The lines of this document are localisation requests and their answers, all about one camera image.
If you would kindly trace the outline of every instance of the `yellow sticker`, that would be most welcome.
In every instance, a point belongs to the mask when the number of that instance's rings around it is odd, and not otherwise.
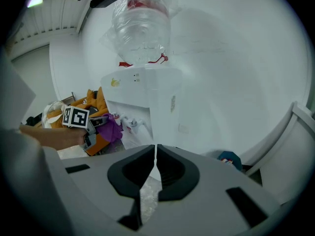
[[[111,85],[112,87],[119,87],[119,85],[120,85],[120,80],[117,81],[117,80],[115,80],[114,78],[112,78],[112,82],[110,83],[110,85]]]

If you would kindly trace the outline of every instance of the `blue object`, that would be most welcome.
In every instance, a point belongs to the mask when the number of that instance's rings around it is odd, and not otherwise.
[[[231,151],[223,151],[221,155],[218,156],[217,160],[220,160],[227,164],[233,164],[235,168],[239,171],[241,171],[243,168],[241,159],[234,152]]]

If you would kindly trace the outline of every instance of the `purple cloth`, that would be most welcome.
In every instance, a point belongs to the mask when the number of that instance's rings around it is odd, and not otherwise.
[[[111,114],[104,114],[103,116],[108,116],[107,123],[96,127],[96,130],[101,137],[111,143],[117,139],[121,139],[123,137],[123,134],[121,133],[123,131],[122,126],[115,122],[115,119]]]

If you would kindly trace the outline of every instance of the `ceiling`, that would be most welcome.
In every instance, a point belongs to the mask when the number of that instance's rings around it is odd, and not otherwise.
[[[11,59],[48,45],[52,38],[78,33],[90,0],[43,0],[26,8],[12,41]]]

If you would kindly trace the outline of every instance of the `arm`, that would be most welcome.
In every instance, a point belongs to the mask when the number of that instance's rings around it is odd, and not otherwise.
[[[56,150],[84,144],[83,128],[35,128],[21,125],[20,131],[37,139],[42,146],[52,147]]]

